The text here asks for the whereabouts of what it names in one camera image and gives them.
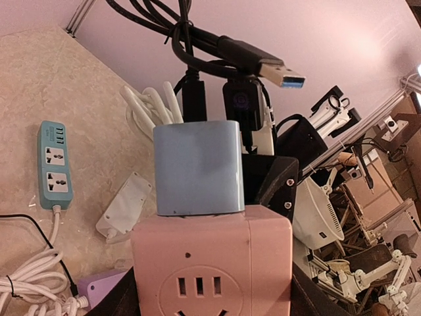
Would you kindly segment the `light blue usb charger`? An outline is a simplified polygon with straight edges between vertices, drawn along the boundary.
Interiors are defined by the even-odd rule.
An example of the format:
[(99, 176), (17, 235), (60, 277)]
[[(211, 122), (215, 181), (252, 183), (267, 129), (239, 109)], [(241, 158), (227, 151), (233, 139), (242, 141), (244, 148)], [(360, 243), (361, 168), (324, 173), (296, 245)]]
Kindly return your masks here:
[(236, 121), (186, 122), (153, 130), (157, 213), (166, 217), (245, 209)]

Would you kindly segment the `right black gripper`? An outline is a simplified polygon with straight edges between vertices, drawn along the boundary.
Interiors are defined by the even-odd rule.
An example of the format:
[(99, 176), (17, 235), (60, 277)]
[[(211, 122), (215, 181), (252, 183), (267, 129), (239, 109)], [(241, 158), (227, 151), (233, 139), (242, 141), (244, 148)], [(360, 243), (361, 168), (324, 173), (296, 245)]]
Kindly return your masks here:
[(295, 124), (277, 137), (274, 155), (243, 154), (243, 188), (246, 205), (262, 205), (293, 220), (297, 186), (303, 169), (328, 150), (312, 124), (291, 115), (278, 124)]

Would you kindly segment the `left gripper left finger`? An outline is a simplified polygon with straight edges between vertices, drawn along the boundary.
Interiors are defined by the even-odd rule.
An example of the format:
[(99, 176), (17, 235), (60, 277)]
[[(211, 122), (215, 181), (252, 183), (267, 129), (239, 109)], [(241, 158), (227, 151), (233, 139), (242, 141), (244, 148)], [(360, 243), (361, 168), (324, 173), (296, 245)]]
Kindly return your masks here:
[(86, 315), (140, 315), (134, 270), (126, 271), (117, 285)]

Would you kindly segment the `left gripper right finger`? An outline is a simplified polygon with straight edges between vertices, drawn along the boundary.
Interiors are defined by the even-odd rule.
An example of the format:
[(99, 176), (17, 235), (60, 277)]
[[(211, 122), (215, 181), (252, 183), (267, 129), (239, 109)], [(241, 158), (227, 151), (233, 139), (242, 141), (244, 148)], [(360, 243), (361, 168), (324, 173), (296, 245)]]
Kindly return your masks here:
[(349, 316), (298, 267), (292, 266), (291, 316)]

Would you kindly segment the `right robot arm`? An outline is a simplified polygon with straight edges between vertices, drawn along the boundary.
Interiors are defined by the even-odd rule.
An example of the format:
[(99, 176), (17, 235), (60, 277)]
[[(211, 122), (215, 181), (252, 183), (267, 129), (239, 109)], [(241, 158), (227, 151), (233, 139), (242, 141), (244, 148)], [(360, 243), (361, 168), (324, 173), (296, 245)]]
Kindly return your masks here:
[(303, 169), (328, 150), (326, 138), (335, 138), (360, 121), (338, 86), (311, 111), (309, 118), (294, 114), (276, 125), (273, 154), (243, 155), (246, 205), (262, 205), (292, 221)]

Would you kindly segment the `pink cube socket adapter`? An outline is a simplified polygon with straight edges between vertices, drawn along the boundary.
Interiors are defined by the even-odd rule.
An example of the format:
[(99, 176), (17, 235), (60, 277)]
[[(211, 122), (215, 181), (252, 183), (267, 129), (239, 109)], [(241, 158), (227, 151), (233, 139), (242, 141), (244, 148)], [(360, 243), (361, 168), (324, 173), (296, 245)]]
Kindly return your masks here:
[(261, 206), (196, 217), (153, 216), (131, 245), (142, 315), (289, 315), (290, 221)]

